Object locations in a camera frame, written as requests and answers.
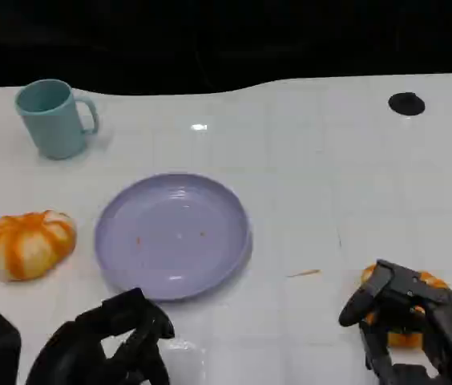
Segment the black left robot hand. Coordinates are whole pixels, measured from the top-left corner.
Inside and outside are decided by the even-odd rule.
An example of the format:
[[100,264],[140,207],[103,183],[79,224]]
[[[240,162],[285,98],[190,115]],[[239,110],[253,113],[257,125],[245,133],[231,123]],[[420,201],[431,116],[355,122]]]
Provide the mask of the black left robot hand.
[[140,288],[63,323],[41,349],[27,384],[169,384],[158,347],[175,329]]

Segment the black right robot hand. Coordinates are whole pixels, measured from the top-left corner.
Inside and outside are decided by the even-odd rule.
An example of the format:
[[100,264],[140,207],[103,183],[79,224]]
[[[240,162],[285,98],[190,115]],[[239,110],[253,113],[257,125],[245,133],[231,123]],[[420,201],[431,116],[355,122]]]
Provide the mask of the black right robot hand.
[[[378,260],[339,315],[359,328],[365,366],[381,384],[452,384],[452,289],[435,276]],[[393,363],[389,347],[419,347],[437,370]]]

